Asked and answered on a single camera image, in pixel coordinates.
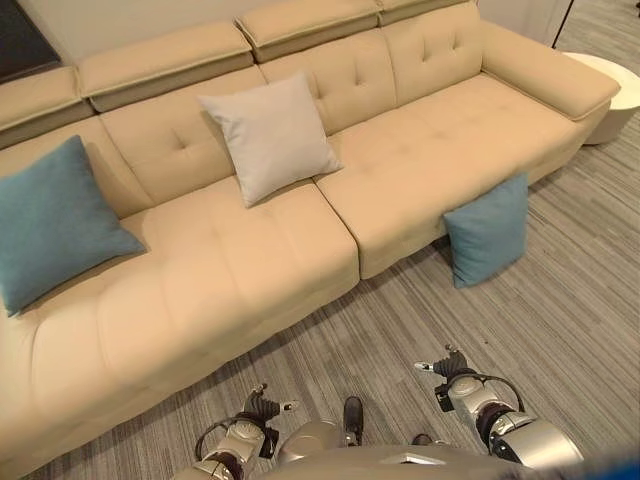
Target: white pillow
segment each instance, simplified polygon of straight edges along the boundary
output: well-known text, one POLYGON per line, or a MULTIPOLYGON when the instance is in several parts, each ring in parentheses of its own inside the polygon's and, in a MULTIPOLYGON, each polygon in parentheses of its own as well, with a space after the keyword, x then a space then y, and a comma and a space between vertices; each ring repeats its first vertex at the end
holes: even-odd
POLYGON ((247 207, 293 182, 342 168, 303 73, 198 100, 222 127, 247 207))

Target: gray pillow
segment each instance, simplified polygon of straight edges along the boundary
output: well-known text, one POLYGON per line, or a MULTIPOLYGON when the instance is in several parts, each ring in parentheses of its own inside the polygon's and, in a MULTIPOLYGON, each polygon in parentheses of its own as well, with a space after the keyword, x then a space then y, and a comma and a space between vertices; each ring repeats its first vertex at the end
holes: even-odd
POLYGON ((222 127, 247 207, 293 182, 342 168, 304 73, 198 99, 222 127))
POLYGON ((104 200, 79 136, 0 179, 0 225, 9 315, 105 260, 145 250, 104 200))

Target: sofa armrest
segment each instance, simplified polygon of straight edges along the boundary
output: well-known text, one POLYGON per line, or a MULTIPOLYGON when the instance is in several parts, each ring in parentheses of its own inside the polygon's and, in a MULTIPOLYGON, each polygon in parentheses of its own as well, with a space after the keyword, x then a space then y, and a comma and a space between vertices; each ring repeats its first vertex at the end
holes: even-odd
POLYGON ((560 52, 482 22, 482 70, 577 121, 606 104, 620 86, 560 52))

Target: sofa headrest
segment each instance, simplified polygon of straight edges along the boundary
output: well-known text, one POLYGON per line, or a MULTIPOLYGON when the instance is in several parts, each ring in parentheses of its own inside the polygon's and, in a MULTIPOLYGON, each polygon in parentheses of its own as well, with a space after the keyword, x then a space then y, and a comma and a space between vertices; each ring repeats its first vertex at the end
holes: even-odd
POLYGON ((236 19, 258 62, 267 62, 378 25, 375 0, 288 0, 236 19))
POLYGON ((0 85, 0 149, 87 118, 73 67, 60 67, 0 85))
POLYGON ((380 25, 415 17, 421 13, 448 7, 469 0, 376 0, 380 5, 380 25))
POLYGON ((106 112, 252 64, 251 46, 231 22, 208 23, 85 58, 81 93, 106 112))

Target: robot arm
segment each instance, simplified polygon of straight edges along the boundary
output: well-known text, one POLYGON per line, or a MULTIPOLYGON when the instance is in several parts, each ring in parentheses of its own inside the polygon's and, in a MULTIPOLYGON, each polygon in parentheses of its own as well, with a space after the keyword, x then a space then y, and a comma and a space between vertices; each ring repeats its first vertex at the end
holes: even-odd
POLYGON ((217 422, 198 439, 195 456, 198 460, 191 468, 178 473, 174 480, 243 480, 253 469, 256 458, 271 458, 278 443, 279 433, 267 422, 282 412, 292 411, 296 402, 276 403, 263 397, 266 384, 254 388, 244 403, 242 412, 235 417, 217 422), (217 427, 227 430, 218 445, 202 455, 207 434, 217 427))
POLYGON ((520 463, 534 469, 569 465, 582 461, 575 444, 549 422, 524 411, 524 404, 515 387, 499 377, 480 375, 467 365, 464 355, 447 346, 449 357, 415 367, 446 378, 436 387, 440 408, 455 410, 460 420, 487 446, 490 455, 520 463), (518 398, 518 410, 500 400, 488 380, 506 383, 518 398))

